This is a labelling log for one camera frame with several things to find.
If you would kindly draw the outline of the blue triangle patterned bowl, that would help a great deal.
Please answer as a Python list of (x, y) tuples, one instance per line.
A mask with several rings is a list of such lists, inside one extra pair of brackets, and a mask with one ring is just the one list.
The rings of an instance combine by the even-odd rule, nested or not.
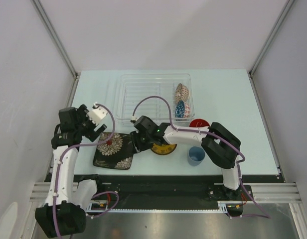
[(191, 115), (191, 108), (189, 104), (183, 100), (180, 100), (175, 108), (176, 118), (188, 118)]

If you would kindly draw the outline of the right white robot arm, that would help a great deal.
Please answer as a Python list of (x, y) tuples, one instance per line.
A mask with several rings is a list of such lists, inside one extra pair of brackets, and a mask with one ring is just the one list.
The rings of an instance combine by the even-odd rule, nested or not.
[(204, 150), (211, 161), (221, 168), (223, 186), (219, 197), (235, 200), (242, 194), (242, 176), (239, 163), (245, 161), (240, 151), (241, 141), (222, 124), (209, 127), (184, 127), (163, 122), (157, 125), (149, 117), (132, 117), (135, 131), (130, 133), (134, 152), (139, 153), (156, 145), (185, 144)]

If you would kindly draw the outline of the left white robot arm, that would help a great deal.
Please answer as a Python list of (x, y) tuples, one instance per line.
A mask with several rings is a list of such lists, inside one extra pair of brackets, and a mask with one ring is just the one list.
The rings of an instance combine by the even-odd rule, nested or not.
[(107, 128), (100, 124), (111, 112), (95, 103), (92, 109), (85, 105), (59, 110), (59, 124), (51, 140), (53, 170), (44, 204), (35, 210), (35, 219), (49, 239), (82, 233), (86, 228), (86, 209), (91, 198), (103, 196), (104, 186), (96, 175), (84, 178), (73, 191), (74, 169), (83, 146), (82, 139), (94, 141)]

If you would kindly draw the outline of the clear plastic dish rack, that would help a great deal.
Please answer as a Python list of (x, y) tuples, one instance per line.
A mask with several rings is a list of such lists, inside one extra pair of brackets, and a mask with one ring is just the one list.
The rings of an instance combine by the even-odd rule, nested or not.
[[(191, 108), (188, 118), (176, 118), (174, 93), (179, 83), (186, 85), (190, 91), (187, 103)], [(194, 104), (192, 99), (191, 78), (189, 74), (124, 74), (117, 81), (115, 112), (116, 120), (130, 123), (133, 112), (135, 116), (147, 116), (156, 123), (168, 122), (169, 103), (172, 121), (189, 125), (194, 119)]]

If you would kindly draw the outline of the yellow brown round saucer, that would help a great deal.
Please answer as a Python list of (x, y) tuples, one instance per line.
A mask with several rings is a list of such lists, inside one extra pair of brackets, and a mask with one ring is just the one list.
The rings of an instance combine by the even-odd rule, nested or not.
[(157, 145), (157, 144), (153, 144), (151, 151), (157, 155), (168, 155), (171, 154), (175, 151), (177, 147), (177, 144), (162, 144), (162, 145)]

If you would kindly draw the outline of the black floral square plate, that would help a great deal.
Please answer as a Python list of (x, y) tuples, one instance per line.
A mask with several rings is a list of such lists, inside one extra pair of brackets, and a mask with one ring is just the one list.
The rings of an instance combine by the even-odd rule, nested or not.
[(128, 170), (131, 167), (133, 155), (130, 135), (114, 133), (110, 140), (97, 146), (93, 165), (106, 169)]

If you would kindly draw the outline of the light blue plastic cup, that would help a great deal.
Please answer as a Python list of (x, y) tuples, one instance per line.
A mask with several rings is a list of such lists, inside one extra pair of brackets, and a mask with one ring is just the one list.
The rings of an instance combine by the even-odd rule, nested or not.
[(187, 154), (187, 161), (191, 166), (199, 165), (205, 158), (205, 151), (201, 147), (193, 146)]

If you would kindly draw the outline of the pink patterned bowl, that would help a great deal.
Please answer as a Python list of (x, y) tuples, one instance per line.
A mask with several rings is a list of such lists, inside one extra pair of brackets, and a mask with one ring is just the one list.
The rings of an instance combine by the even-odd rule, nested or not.
[(188, 87), (182, 83), (179, 83), (176, 87), (174, 93), (174, 101), (178, 103), (179, 101), (187, 102), (190, 97), (190, 91)]

